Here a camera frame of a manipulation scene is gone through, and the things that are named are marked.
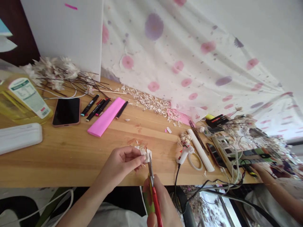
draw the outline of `pink polka dot fabric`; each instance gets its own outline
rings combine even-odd
[[[192,4],[197,10],[204,7],[199,0],[161,6],[148,0],[108,0],[102,76],[214,116],[252,114],[270,136],[303,138],[295,94],[284,89],[243,40],[190,11]],[[236,107],[243,112],[235,113]]]

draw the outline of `white glue stick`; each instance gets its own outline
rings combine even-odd
[[[187,133],[190,134],[192,137],[193,144],[195,145],[196,151],[198,152],[200,158],[202,159],[202,162],[204,163],[204,166],[208,172],[215,171],[214,167],[212,166],[210,160],[208,159],[207,155],[205,154],[205,151],[203,150],[201,144],[199,143],[198,139],[196,138],[195,134],[191,129],[187,129]]]

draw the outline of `black phone screen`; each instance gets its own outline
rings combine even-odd
[[[80,99],[58,99],[53,125],[70,125],[80,121]]]
[[[214,158],[216,159],[218,165],[226,168],[226,165],[225,165],[224,161],[222,160],[220,154],[218,153],[217,149],[215,148],[215,146],[213,146],[210,143],[207,143],[207,146],[210,149],[211,153],[214,155]]]

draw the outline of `yellow oil bottle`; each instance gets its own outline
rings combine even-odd
[[[25,72],[3,60],[0,60],[0,114],[20,125],[44,124],[53,116]]]

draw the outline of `white glue gun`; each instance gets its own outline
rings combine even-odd
[[[188,154],[192,154],[195,152],[195,149],[186,141],[181,142],[183,145],[182,153],[179,158],[176,159],[176,162],[182,165]]]

